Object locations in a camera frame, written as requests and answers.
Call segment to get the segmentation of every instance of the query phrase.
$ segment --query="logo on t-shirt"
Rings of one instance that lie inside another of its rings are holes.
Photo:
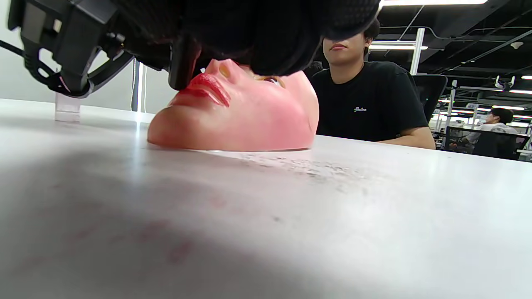
[[[364,111],[367,111],[367,109],[364,107],[360,108],[357,106],[355,109],[353,109],[353,112],[364,112]]]

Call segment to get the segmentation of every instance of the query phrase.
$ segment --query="fluorescent light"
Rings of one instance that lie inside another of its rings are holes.
[[[382,0],[380,6],[483,4],[487,0]]]
[[[415,46],[415,40],[374,40],[372,45],[400,45],[400,46]]]
[[[474,86],[460,86],[460,89],[487,90],[490,92],[501,92],[502,91],[502,89],[496,89],[492,87],[474,87]]]
[[[492,106],[492,108],[504,108],[504,109],[510,109],[510,110],[524,110],[523,107],[510,107],[510,106]]]
[[[513,126],[513,127],[523,127],[523,128],[526,128],[528,127],[528,123],[526,122],[510,122],[508,124],[508,126]]]
[[[421,46],[422,50],[426,50],[429,47]],[[415,50],[415,46],[398,46],[398,45],[370,45],[370,50]]]
[[[511,93],[515,93],[515,94],[529,94],[529,95],[532,95],[532,90],[518,90],[518,89],[513,89],[510,91]]]
[[[453,110],[453,112],[474,114],[474,111],[468,111],[468,110]]]

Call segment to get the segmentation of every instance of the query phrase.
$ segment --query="office chair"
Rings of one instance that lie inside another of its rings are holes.
[[[427,121],[430,121],[439,97],[442,96],[447,77],[444,75],[414,75],[415,86],[418,89],[419,100],[423,104],[423,111]]]
[[[464,142],[464,137],[471,133],[480,134],[477,141],[473,144]],[[518,160],[519,153],[517,150],[522,150],[529,139],[529,136],[524,135],[448,127],[443,150],[476,156]]]

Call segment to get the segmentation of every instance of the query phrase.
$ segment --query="table surface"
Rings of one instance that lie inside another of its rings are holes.
[[[0,101],[0,297],[531,298],[532,165],[318,137],[170,151]]]

